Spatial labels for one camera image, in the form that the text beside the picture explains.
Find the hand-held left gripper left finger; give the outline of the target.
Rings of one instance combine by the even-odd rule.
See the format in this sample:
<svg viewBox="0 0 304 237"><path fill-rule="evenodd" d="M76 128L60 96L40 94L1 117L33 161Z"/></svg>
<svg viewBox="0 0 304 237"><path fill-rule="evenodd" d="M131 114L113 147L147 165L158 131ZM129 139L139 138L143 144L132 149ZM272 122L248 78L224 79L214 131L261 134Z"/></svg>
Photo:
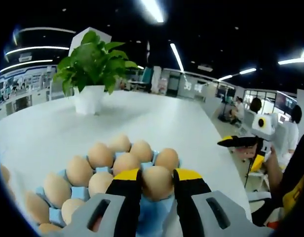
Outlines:
<svg viewBox="0 0 304 237"><path fill-rule="evenodd" d="M142 196L141 169L114 177L105 194L91 197L72 214L71 222L43 237L134 237Z"/></svg>

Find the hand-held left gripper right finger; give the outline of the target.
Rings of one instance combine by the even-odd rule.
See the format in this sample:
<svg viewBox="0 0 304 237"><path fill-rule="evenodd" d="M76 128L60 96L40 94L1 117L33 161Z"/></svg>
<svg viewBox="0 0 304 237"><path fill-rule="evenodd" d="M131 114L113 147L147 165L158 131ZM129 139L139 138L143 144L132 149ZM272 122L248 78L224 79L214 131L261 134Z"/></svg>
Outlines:
<svg viewBox="0 0 304 237"><path fill-rule="evenodd" d="M173 183L177 214L185 237L270 237L274 230L258 227L245 210L220 191L212 191L200 174L176 168Z"/></svg>

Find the person's right hand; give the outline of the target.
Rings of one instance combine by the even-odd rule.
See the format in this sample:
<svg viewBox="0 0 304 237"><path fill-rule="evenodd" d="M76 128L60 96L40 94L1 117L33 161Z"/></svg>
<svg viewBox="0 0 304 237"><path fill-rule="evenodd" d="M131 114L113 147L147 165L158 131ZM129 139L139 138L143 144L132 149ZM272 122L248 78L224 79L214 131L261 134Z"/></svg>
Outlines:
<svg viewBox="0 0 304 237"><path fill-rule="evenodd" d="M265 156L264 165L267 170L277 169L279 167L275 147L272 146L270 151Z"/></svg>

